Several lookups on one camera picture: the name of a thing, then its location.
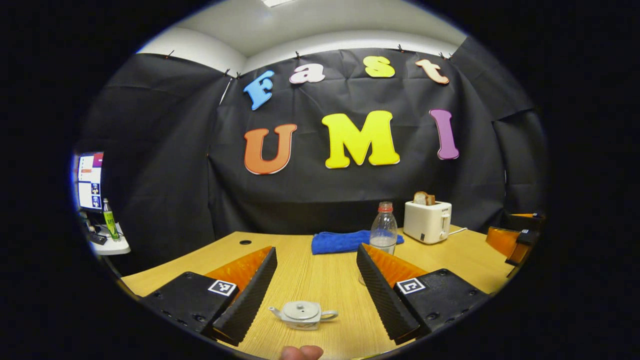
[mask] table surface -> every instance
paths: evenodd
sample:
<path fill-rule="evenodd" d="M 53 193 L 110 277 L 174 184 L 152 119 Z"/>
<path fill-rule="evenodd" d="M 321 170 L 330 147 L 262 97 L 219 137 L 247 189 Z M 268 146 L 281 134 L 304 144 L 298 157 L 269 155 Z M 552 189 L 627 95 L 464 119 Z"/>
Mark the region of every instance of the table surface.
<path fill-rule="evenodd" d="M 451 232 L 458 229 L 451 226 Z M 464 230 L 427 245 L 404 235 L 402 229 L 399 233 L 405 242 L 396 245 L 394 255 L 427 272 L 447 268 L 485 293 L 498 291 L 513 269 L 502 254 L 485 242 L 484 234 Z M 389 339 L 367 288 L 358 282 L 356 252 L 312 255 L 312 238 L 235 232 L 122 280 L 135 294 L 144 297 L 185 271 L 203 275 L 272 245 L 276 247 L 278 268 L 252 326 L 238 347 L 221 344 L 266 359 L 278 359 L 285 345 L 318 345 L 324 349 L 322 359 L 353 359 L 399 347 Z M 241 240 L 251 240 L 251 244 L 241 245 Z M 323 311 L 337 310 L 339 316 L 321 323 L 315 331 L 290 329 L 268 307 L 282 310 L 286 302 L 295 300 L 318 302 Z"/>

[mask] plastic water bottle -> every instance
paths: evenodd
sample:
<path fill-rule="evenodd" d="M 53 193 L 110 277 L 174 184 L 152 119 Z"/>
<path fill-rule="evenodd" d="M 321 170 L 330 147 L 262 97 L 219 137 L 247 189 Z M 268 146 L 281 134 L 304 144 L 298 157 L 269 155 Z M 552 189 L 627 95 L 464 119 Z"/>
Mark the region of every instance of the plastic water bottle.
<path fill-rule="evenodd" d="M 111 239 L 113 239 L 113 241 L 120 241 L 120 235 L 118 235 L 118 228 L 116 228 L 116 222 L 113 219 L 113 211 L 111 210 L 111 206 L 109 206 L 109 201 L 105 198 L 102 202 L 104 203 L 102 213 L 104 214 L 104 219 L 107 222 L 107 228 L 111 234 Z"/>
<path fill-rule="evenodd" d="M 398 225 L 393 213 L 393 203 L 383 201 L 378 206 L 378 216 L 371 227 L 369 245 L 393 255 L 398 239 Z"/>

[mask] foam letter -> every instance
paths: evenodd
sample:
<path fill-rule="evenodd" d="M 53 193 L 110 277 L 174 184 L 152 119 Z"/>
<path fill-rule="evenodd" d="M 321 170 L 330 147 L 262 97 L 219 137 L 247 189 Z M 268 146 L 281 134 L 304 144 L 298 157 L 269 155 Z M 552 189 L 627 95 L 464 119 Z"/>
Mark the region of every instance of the foam letter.
<path fill-rule="evenodd" d="M 440 137 L 440 150 L 438 157 L 441 160 L 457 159 L 460 152 L 456 149 L 453 141 L 453 132 L 451 131 L 451 113 L 447 110 L 430 110 L 429 115 L 436 120 L 438 127 L 438 136 Z"/>
<path fill-rule="evenodd" d="M 437 64 L 432 64 L 429 60 L 423 59 L 415 62 L 416 65 L 422 67 L 424 72 L 427 73 L 427 76 L 431 78 L 431 80 L 439 83 L 439 84 L 448 84 L 449 78 L 446 76 L 440 75 L 438 70 L 440 70 L 440 66 Z"/>
<path fill-rule="evenodd" d="M 367 115 L 362 131 L 345 114 L 331 114 L 322 119 L 329 128 L 330 157 L 325 161 L 328 168 L 345 168 L 349 158 L 344 155 L 344 147 L 358 165 L 362 165 L 369 144 L 371 144 L 371 165 L 392 165 L 400 162 L 400 155 L 394 149 L 391 137 L 391 115 L 388 111 L 377 110 Z"/>
<path fill-rule="evenodd" d="M 267 70 L 264 74 L 260 75 L 256 80 L 253 80 L 249 85 L 244 88 L 244 92 L 248 93 L 253 101 L 251 110 L 256 110 L 260 105 L 264 104 L 271 98 L 270 92 L 264 92 L 265 90 L 271 90 L 273 83 L 268 78 L 273 76 L 274 72 Z"/>
<path fill-rule="evenodd" d="M 322 73 L 324 66 L 320 64 L 306 64 L 296 67 L 294 74 L 289 78 L 292 84 L 317 83 L 324 79 Z"/>
<path fill-rule="evenodd" d="M 274 174 L 282 170 L 291 158 L 291 135 L 296 130 L 295 124 L 284 124 L 273 132 L 278 134 L 278 154 L 273 160 L 262 159 L 262 141 L 269 133 L 267 129 L 255 129 L 244 134 L 246 149 L 244 150 L 244 167 L 256 175 Z"/>
<path fill-rule="evenodd" d="M 389 65 L 390 61 L 382 56 L 367 56 L 362 60 L 364 69 L 372 78 L 391 78 L 396 70 Z"/>

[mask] red bottle cap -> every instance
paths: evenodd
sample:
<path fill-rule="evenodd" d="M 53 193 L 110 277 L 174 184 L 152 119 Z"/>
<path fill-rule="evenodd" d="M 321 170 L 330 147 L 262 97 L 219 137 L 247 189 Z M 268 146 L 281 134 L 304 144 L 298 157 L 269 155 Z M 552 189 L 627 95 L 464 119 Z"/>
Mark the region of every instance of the red bottle cap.
<path fill-rule="evenodd" d="M 389 212 L 394 210 L 394 203 L 390 201 L 381 201 L 378 205 L 378 213 L 380 212 Z"/>

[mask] teapot spout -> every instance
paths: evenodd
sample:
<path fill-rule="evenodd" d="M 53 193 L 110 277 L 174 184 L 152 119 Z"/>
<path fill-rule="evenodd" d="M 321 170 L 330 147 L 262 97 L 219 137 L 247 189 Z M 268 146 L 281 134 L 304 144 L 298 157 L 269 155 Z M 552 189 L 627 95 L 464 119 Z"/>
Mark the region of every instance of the teapot spout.
<path fill-rule="evenodd" d="M 282 314 L 280 313 L 280 311 L 278 309 L 276 309 L 273 306 L 269 306 L 269 310 L 271 310 L 271 312 L 278 318 L 278 319 L 282 319 Z"/>

